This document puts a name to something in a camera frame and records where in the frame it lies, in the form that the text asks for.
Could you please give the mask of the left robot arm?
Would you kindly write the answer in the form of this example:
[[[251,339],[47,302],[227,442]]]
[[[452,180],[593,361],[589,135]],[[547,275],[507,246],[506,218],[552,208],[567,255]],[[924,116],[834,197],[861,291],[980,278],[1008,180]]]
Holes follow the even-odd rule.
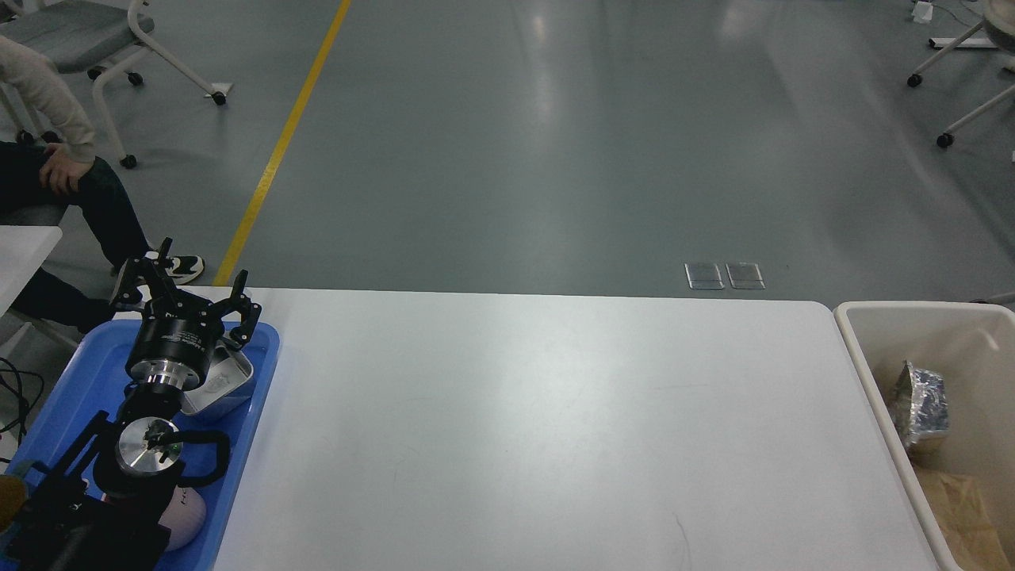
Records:
[[[182,429],[175,417],[209,380],[217,348],[251,341],[262,308],[244,292],[246,271],[218,302],[179,289],[172,243],[122,266],[112,307],[142,317],[123,404],[95,413],[54,463],[29,463],[43,477],[2,536],[2,556],[18,570],[152,570],[168,547],[160,517],[174,492],[228,473],[231,437]]]

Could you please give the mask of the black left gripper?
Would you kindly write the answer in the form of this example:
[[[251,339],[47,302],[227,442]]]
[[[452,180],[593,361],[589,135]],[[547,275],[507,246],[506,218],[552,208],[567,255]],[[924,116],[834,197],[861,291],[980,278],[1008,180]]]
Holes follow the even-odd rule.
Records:
[[[251,341],[262,306],[244,292],[249,271],[241,270],[231,295],[187,316],[182,291],[167,273],[171,246],[173,239],[167,237],[159,249],[124,261],[109,298],[109,311],[141,315],[124,365],[132,380],[167,383],[190,391],[206,383],[218,340],[234,351]],[[225,332],[222,318],[233,313],[239,323]]]

